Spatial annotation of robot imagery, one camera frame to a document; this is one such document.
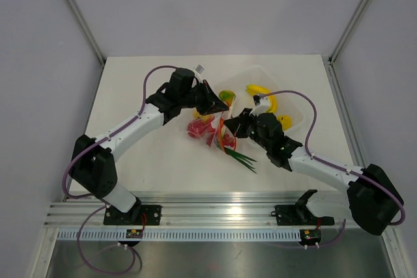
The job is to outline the purple grape bunch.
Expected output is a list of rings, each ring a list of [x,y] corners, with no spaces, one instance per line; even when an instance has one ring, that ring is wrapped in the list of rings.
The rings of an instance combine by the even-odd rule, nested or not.
[[[236,149],[236,139],[227,132],[222,134],[222,143],[225,148]],[[221,145],[219,142],[219,133],[218,132],[210,133],[206,139],[206,145],[207,146],[215,145],[221,148]]]

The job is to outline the clear orange-zip bag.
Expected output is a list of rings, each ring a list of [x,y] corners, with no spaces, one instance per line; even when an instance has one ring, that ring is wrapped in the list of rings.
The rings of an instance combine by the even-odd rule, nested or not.
[[[228,106],[229,107],[229,111],[225,111],[225,112],[221,112],[221,113],[215,113],[215,114],[211,114],[211,115],[214,115],[215,116],[215,121],[212,123],[212,125],[215,127],[215,131],[214,132],[205,132],[204,133],[204,135],[202,136],[202,138],[200,138],[200,140],[203,140],[204,142],[205,142],[205,144],[206,144],[206,139],[207,139],[207,137],[209,136],[209,134],[210,133],[216,133],[216,132],[218,132],[219,131],[219,121],[220,121],[220,116],[221,116],[221,114],[223,114],[223,118],[226,118],[226,117],[228,117],[229,116],[229,114],[231,113],[231,109],[232,109],[232,106],[235,104],[235,101],[232,103],[232,105],[231,106]]]

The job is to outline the red pomegranate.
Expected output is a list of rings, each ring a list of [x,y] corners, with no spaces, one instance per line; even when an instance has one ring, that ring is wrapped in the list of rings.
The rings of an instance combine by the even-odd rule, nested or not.
[[[206,124],[201,119],[195,119],[187,125],[187,134],[193,139],[200,139],[205,133]]]

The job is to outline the green spring onion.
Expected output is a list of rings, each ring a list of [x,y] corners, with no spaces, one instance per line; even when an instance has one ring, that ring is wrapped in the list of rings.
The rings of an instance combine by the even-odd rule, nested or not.
[[[225,146],[224,138],[226,135],[226,130],[225,130],[224,122],[225,122],[225,119],[223,118],[223,114],[221,114],[220,121],[219,121],[219,131],[218,131],[218,143],[219,143],[221,150],[228,156],[232,157],[235,161],[239,162],[245,168],[249,169],[251,172],[256,173],[255,168],[253,167],[253,162],[255,162],[255,160],[236,151],[237,139],[235,136],[233,136],[235,140],[234,147],[227,148]]]

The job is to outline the yellow bell pepper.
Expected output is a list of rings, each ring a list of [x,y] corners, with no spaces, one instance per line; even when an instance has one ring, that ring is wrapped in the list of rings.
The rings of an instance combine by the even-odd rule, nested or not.
[[[203,118],[203,115],[201,115],[200,113],[198,113],[197,111],[194,111],[193,112],[193,117],[194,117],[194,119],[197,119],[197,118]]]

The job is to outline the red apple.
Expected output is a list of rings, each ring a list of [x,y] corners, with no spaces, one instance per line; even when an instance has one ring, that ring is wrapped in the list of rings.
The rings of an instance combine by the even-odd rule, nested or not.
[[[214,121],[215,121],[214,115],[207,115],[207,116],[202,117],[203,130],[205,132],[214,132],[215,127],[212,125]]]

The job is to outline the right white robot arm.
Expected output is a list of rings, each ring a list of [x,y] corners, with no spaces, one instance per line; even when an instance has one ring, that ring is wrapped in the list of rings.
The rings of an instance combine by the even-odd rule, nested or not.
[[[404,201],[378,165],[348,167],[320,158],[307,144],[285,135],[281,123],[271,113],[254,115],[251,109],[245,109],[224,125],[239,139],[251,139],[263,148],[276,167],[312,177],[344,195],[337,201],[320,196],[316,189],[306,191],[287,209],[286,218],[293,223],[314,225],[325,224],[332,218],[349,218],[366,232],[379,236],[386,227],[404,222]]]

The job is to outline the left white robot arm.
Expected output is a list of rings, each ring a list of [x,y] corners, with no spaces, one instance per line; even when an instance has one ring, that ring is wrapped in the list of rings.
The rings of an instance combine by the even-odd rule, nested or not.
[[[84,187],[90,196],[116,212],[125,225],[144,221],[141,201],[119,181],[118,159],[144,136],[180,115],[182,109],[196,109],[200,115],[227,111],[228,106],[194,70],[172,66],[173,73],[150,96],[144,95],[139,111],[103,135],[82,135],[74,145],[66,174]]]

